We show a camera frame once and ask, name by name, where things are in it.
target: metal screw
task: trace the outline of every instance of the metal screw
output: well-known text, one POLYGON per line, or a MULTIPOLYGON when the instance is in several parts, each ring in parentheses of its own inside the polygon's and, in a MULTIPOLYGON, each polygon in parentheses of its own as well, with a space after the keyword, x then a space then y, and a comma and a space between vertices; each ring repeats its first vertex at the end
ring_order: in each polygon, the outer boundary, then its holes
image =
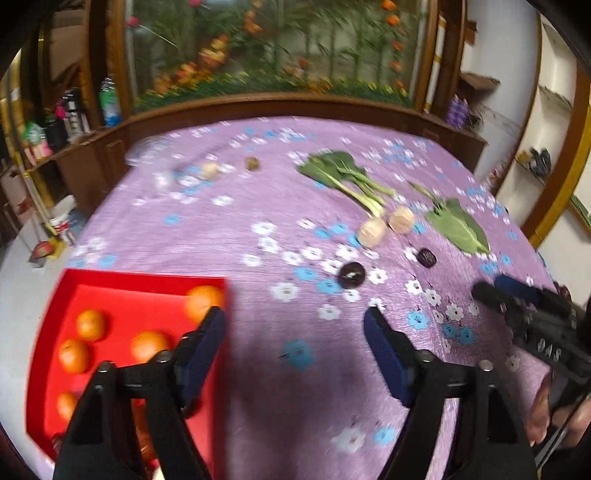
POLYGON ((490 372, 494 369, 495 364, 493 364, 490 360, 480 360, 480 362, 478 362, 478 366, 485 372, 490 372))
POLYGON ((170 362, 173 357, 173 353, 170 350, 162 350, 160 353, 156 355, 156 361, 159 364, 164 364, 166 362, 170 362))
POLYGON ((433 362, 435 360, 435 355, 429 350, 419 350, 418 358, 421 362, 433 362))
POLYGON ((97 368, 97 370, 104 374, 107 373, 110 369, 111 366, 113 365, 113 362, 109 362, 108 360, 104 360, 103 362, 99 363, 99 367, 97 368))

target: small round fruit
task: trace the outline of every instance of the small round fruit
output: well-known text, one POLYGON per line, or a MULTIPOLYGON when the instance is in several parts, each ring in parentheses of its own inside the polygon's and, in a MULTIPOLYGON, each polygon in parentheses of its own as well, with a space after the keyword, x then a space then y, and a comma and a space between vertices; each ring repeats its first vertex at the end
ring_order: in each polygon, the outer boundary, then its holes
POLYGON ((57 414, 60 418, 68 423, 74 415, 76 404, 78 403, 78 397, 71 392, 63 392, 57 396, 57 414))
POLYGON ((211 285, 195 287, 187 293, 185 313, 193 323, 199 325, 211 307, 223 306, 223 293, 211 285))
POLYGON ((97 342, 105 338, 106 322, 101 312, 86 310, 76 319, 76 332, 87 342, 97 342))
POLYGON ((90 352, 82 340, 71 338, 60 345, 61 367, 68 374, 82 374, 90 367, 90 352))
POLYGON ((131 355, 141 364, 148 362, 158 352, 168 349, 166 338, 156 330, 147 330, 131 340, 131 355))

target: purple tablecloth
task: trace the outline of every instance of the purple tablecloth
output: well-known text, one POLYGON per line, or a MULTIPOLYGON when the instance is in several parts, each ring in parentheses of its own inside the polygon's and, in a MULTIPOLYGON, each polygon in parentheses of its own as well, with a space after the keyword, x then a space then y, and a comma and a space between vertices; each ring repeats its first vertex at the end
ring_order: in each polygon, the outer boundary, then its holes
MULTIPOLYGON (((70 266, 229 280, 229 479, 377 477, 407 411, 389 396, 363 337, 369 304, 416 347, 446 361, 490 359, 522 411, 530 405, 544 366, 511 346, 503 319, 474 304, 470 288, 500 272, 536 285, 551 281, 504 209, 447 151, 395 131, 292 117, 166 137, 91 218, 70 266), (354 231, 365 211, 296 171, 308 153, 327 148, 349 151, 372 178, 395 188, 389 209, 412 208, 413 231, 390 232, 375 251, 361 248, 354 231), (250 156, 260 160, 259 171, 245 170, 250 156), (199 183, 194 175, 207 160, 224 173, 199 183), (160 173, 175 168, 166 189, 160 173), (492 254, 465 255, 446 241, 423 219, 430 202, 407 180, 459 198, 492 254), (430 270, 416 261, 422 247, 437 257, 430 270), (368 278, 343 291, 334 273, 351 260, 368 278)), ((453 425, 450 401, 429 478, 441 477, 453 425)))

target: purple bottle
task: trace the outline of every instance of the purple bottle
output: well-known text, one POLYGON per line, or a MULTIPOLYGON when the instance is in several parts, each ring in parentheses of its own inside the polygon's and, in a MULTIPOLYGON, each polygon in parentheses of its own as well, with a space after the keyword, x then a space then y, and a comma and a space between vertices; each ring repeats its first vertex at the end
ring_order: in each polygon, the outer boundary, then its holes
POLYGON ((449 105, 449 109, 447 110, 447 115, 445 118, 445 122, 452 127, 455 127, 457 124, 457 117, 460 113, 462 102, 458 98, 457 95, 454 95, 452 102, 449 105))
POLYGON ((466 120, 468 119, 469 114, 470 114, 470 108, 468 107, 467 100, 464 99, 463 102, 460 102, 455 126, 457 128, 464 128, 464 125, 466 125, 466 120))

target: water bottle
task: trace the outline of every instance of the water bottle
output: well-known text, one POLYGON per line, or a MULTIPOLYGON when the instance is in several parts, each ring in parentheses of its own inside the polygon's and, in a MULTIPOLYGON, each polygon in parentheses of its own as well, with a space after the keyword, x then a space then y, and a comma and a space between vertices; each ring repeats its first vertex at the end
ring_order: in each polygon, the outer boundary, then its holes
POLYGON ((119 110, 119 100, 115 83, 110 78, 105 78, 100 84, 100 107, 103 110, 105 124, 107 127, 114 127, 121 122, 121 112, 119 110))

